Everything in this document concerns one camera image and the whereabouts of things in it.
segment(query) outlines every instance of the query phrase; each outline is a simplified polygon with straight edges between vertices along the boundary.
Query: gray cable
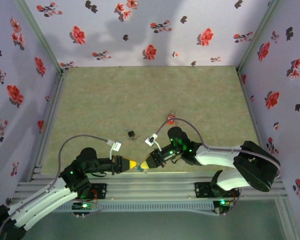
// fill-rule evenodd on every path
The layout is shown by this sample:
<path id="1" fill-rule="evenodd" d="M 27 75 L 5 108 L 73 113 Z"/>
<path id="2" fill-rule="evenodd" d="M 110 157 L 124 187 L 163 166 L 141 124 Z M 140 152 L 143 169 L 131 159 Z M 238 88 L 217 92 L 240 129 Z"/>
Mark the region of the gray cable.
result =
<path id="1" fill-rule="evenodd" d="M 199 133 L 199 131 L 195 128 L 195 126 L 193 126 L 190 122 L 188 122 L 187 120 L 184 120 L 182 118 L 178 118 L 178 117 L 173 117 L 173 119 L 175 120 L 180 120 L 182 122 L 185 122 L 186 124 L 190 125 L 194 130 L 195 132 L 198 134 L 199 138 L 200 138 L 200 141 L 201 141 L 201 144 L 202 146 L 204 146 L 207 150 L 209 151 L 212 151 L 212 152 L 231 152 L 231 153 L 244 153 L 244 154 L 249 154 L 249 155 L 252 155 L 252 156 L 255 156 L 255 157 L 258 157 L 258 158 L 262 158 L 270 163 L 272 163 L 273 165 L 276 166 L 277 168 L 277 175 L 276 175 L 276 179 L 280 177 L 281 175 L 281 167 L 280 165 L 275 162 L 273 159 L 269 158 L 269 157 L 266 157 L 262 154 L 259 154 L 259 153 L 255 153 L 255 152 L 252 152 L 252 151 L 247 151 L 247 150 L 242 150 L 242 149 L 231 149 L 231 148 L 213 148 L 213 147 L 210 147 L 208 145 L 205 144 L 201 134 Z M 160 132 L 160 130 L 164 127 L 164 125 L 171 121 L 171 118 L 167 119 L 160 127 L 159 129 L 155 132 L 156 135 L 158 135 L 158 133 Z"/>
<path id="2" fill-rule="evenodd" d="M 5 224 L 14 216 L 17 214 L 17 212 L 19 212 L 21 209 L 27 207 L 28 205 L 30 205 L 31 203 L 33 203 L 34 201 L 38 200 L 39 198 L 43 197 L 44 195 L 48 194 L 48 192 L 54 187 L 54 185 L 56 184 L 57 180 L 58 180 L 58 177 L 59 177 L 59 174 L 60 174 L 60 170 L 61 170 L 61 152 L 64 148 L 64 146 L 66 145 L 67 142 L 69 142 L 70 140 L 72 139 L 75 139 L 75 138 L 78 138 L 78 137 L 89 137 L 89 138 L 93 138 L 93 139 L 98 139 L 98 140 L 101 140 L 101 141 L 104 141 L 104 142 L 108 142 L 108 140 L 104 139 L 104 138 L 101 138 L 101 137 L 98 137 L 98 136 L 93 136 L 93 135 L 88 135 L 88 134 L 80 134 L 80 135 L 75 135 L 75 136 L 72 136 L 70 137 L 69 139 L 67 139 L 61 146 L 60 150 L 59 150 L 59 154 L 58 154 L 58 172 L 51 184 L 50 187 L 48 187 L 47 191 L 39 194 L 38 196 L 36 196 L 35 198 L 31 199 L 30 201 L 26 202 L 25 204 L 21 205 L 20 207 L 18 207 L 10 216 L 7 217 L 6 220 L 3 221 L 1 227 L 0 227 L 0 235 L 1 235 L 1 232 L 2 230 L 4 229 L 4 226 Z"/>

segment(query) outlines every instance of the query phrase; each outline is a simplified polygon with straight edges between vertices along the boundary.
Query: black bracket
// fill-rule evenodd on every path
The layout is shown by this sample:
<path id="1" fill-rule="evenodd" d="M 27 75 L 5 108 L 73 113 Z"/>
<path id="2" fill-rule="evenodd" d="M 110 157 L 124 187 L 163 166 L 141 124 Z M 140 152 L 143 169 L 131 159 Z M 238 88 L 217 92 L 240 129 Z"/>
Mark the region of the black bracket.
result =
<path id="1" fill-rule="evenodd" d="M 239 190 L 231 189 L 230 191 L 225 191 L 222 196 L 216 196 L 212 191 L 210 182 L 195 182 L 194 183 L 194 192 L 197 199 L 213 199 L 213 198 L 237 198 L 239 196 Z"/>
<path id="2" fill-rule="evenodd" d="M 106 183 L 91 183 L 91 186 L 87 188 L 82 194 L 76 199 L 81 200 L 99 200 L 105 199 L 107 194 L 107 184 Z"/>

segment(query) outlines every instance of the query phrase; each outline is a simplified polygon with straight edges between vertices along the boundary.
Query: green floor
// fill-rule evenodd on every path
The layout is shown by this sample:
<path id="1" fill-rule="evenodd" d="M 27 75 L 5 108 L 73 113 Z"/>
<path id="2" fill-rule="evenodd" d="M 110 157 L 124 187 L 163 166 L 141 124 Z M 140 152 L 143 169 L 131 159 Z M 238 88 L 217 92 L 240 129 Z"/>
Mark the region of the green floor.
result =
<path id="1" fill-rule="evenodd" d="M 78 134 L 119 141 L 122 147 L 117 154 L 141 163 L 153 150 L 144 140 L 157 131 L 171 110 L 194 124 L 208 145 L 236 146 L 245 140 L 257 143 L 233 66 L 78 67 L 71 68 L 65 80 L 42 173 L 57 172 L 62 143 Z M 192 128 L 183 122 L 176 124 L 192 141 L 199 142 Z M 169 143 L 169 127 L 159 133 L 161 147 Z M 130 140 L 125 128 L 134 130 L 139 139 Z M 62 169 L 86 147 L 95 148 L 101 158 L 109 155 L 109 145 L 80 137 L 65 146 Z M 207 172 L 219 168 L 190 166 L 180 160 L 149 171 Z"/>

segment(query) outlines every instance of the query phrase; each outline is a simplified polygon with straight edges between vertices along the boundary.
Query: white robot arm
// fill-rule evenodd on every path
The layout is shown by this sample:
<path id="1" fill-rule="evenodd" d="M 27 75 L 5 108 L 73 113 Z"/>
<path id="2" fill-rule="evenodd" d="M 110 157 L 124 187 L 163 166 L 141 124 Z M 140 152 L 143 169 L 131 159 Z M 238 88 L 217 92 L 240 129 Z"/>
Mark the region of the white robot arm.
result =
<path id="1" fill-rule="evenodd" d="M 234 147 L 209 147 L 190 141 L 180 127 L 168 130 L 170 144 L 152 151 L 140 166 L 143 169 L 164 167 L 167 161 L 180 156 L 189 165 L 219 165 L 227 167 L 217 171 L 210 187 L 215 197 L 235 188 L 251 186 L 262 192 L 269 192 L 280 174 L 280 163 L 268 152 L 252 141 Z M 145 142 L 149 146 L 158 144 L 155 133 Z"/>

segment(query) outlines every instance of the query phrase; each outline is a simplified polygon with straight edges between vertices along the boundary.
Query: metal frame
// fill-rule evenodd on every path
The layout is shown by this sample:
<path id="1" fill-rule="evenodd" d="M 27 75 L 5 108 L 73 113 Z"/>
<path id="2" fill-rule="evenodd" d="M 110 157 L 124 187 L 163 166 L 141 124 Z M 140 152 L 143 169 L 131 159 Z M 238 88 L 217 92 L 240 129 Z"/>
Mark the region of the metal frame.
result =
<path id="1" fill-rule="evenodd" d="M 239 63 L 239 66 L 237 67 L 237 70 L 239 72 L 241 72 L 241 70 L 244 67 L 244 65 L 246 64 L 247 60 L 251 57 L 251 53 L 252 53 L 253 48 L 257 44 L 261 33 L 263 32 L 263 30 L 267 26 L 270 17 L 273 15 L 274 11 L 276 10 L 276 7 L 278 6 L 278 3 L 280 3 L 280 2 L 281 2 L 281 0 L 271 0 L 269 2 L 268 10 L 264 15 L 261 24 L 259 25 L 259 27 L 255 31 L 254 37 L 253 37 L 251 43 L 249 44 L 249 47 L 247 48 L 245 54 L 243 55 L 243 58 L 241 59 L 241 61 Z"/>
<path id="2" fill-rule="evenodd" d="M 33 195 L 49 184 L 55 175 L 40 174 L 40 169 L 33 174 L 31 182 L 19 182 L 13 202 L 19 202 Z M 121 173 L 103 178 L 90 178 L 91 183 L 105 183 L 107 193 L 100 202 L 146 202 L 146 201 L 197 201 L 196 182 L 210 182 L 214 173 L 209 172 L 152 172 Z M 286 190 L 280 179 L 275 180 L 270 192 L 260 192 L 252 187 L 245 187 L 240 200 L 269 200 L 287 198 Z"/>
<path id="3" fill-rule="evenodd" d="M 26 3 L 25 0 L 14 0 L 14 2 L 16 4 L 16 6 L 18 7 L 18 9 L 20 10 L 20 12 L 23 13 L 24 18 L 27 20 L 27 23 L 30 25 L 30 27 L 34 31 L 34 35 L 36 36 L 38 41 L 41 43 L 41 45 L 44 48 L 44 50 L 46 51 L 46 53 L 49 55 L 56 71 L 58 72 L 59 75 L 61 75 L 62 71 L 61 71 L 60 65 L 57 61 L 57 58 L 56 58 L 54 52 L 52 51 L 51 47 L 49 46 L 48 41 L 47 41 L 45 35 L 43 34 L 43 32 L 41 31 L 28 4 Z"/>

